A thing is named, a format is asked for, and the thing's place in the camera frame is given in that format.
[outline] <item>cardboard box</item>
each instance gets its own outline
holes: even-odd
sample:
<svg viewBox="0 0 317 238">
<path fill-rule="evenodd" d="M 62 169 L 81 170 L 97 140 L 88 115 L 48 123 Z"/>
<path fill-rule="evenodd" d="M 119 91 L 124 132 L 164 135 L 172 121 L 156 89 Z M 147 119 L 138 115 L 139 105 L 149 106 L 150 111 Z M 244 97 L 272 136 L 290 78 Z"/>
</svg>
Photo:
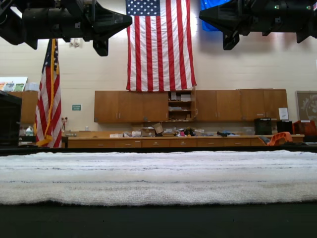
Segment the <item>cardboard box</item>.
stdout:
<svg viewBox="0 0 317 238">
<path fill-rule="evenodd" d="M 157 134 L 160 134 L 164 131 L 161 123 L 157 123 L 157 124 L 153 125 L 153 127 L 154 127 Z"/>
<path fill-rule="evenodd" d="M 141 131 L 133 131 L 132 132 L 132 137 L 141 137 L 142 136 L 142 132 Z"/>
<path fill-rule="evenodd" d="M 144 137 L 151 137 L 155 136 L 155 129 L 150 127 L 142 128 L 142 136 Z"/>
</svg>

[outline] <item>cabinet door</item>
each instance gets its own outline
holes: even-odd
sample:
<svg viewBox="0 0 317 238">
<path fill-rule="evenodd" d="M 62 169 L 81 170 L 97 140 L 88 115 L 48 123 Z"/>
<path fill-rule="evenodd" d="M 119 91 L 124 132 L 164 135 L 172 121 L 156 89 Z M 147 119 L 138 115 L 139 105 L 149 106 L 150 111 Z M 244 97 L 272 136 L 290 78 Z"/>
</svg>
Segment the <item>cabinet door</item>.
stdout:
<svg viewBox="0 0 317 238">
<path fill-rule="evenodd" d="M 22 98 L 22 92 L 8 92 L 8 94 L 18 98 Z"/>
<path fill-rule="evenodd" d="M 242 120 L 265 117 L 263 90 L 240 90 Z"/>
<path fill-rule="evenodd" d="M 168 93 L 143 94 L 143 121 L 168 120 Z"/>
<path fill-rule="evenodd" d="M 240 92 L 237 90 L 217 91 L 217 111 L 220 121 L 240 121 Z"/>
<path fill-rule="evenodd" d="M 119 92 L 118 119 L 120 122 L 143 121 L 142 93 Z"/>
<path fill-rule="evenodd" d="M 265 116 L 273 120 L 280 120 L 279 108 L 287 107 L 287 94 L 285 89 L 264 90 Z"/>
<path fill-rule="evenodd" d="M 38 92 L 22 92 L 21 123 L 34 124 Z"/>
<path fill-rule="evenodd" d="M 212 90 L 196 91 L 196 121 L 217 120 L 217 95 Z"/>
<path fill-rule="evenodd" d="M 197 116 L 197 93 L 196 88 L 194 87 L 191 92 L 191 111 L 192 111 L 192 120 L 194 120 Z"/>
<path fill-rule="evenodd" d="M 118 122 L 118 91 L 95 92 L 95 122 Z"/>
</svg>

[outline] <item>poster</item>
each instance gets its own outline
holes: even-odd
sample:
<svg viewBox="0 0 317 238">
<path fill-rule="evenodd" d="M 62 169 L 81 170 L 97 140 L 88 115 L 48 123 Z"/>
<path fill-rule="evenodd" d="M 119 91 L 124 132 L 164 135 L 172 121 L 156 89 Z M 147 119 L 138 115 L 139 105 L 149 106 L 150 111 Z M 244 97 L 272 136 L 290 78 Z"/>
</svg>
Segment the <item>poster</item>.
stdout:
<svg viewBox="0 0 317 238">
<path fill-rule="evenodd" d="M 0 90 L 22 92 L 27 80 L 27 77 L 0 77 Z"/>
<path fill-rule="evenodd" d="M 297 91 L 296 98 L 298 119 L 317 121 L 317 91 Z"/>
</svg>

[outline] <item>paper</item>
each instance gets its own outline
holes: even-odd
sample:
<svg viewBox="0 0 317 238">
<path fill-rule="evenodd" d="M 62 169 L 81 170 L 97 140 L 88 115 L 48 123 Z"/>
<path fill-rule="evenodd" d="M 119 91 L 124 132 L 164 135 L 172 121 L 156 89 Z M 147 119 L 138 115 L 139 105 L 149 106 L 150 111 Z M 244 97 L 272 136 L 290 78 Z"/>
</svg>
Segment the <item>paper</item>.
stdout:
<svg viewBox="0 0 317 238">
<path fill-rule="evenodd" d="M 288 108 L 279 108 L 278 112 L 280 120 L 288 120 Z"/>
</svg>

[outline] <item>american flag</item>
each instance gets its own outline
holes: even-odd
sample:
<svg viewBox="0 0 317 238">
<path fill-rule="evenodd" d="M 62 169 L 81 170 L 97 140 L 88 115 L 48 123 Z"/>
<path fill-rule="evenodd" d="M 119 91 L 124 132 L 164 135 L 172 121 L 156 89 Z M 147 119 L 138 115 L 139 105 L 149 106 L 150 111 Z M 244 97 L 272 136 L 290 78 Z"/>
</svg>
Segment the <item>american flag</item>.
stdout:
<svg viewBox="0 0 317 238">
<path fill-rule="evenodd" d="M 35 112 L 37 145 L 61 147 L 61 127 L 58 41 L 50 39 L 42 68 L 38 104 Z"/>
<path fill-rule="evenodd" d="M 190 0 L 126 0 L 127 90 L 175 91 L 196 85 Z"/>
</svg>

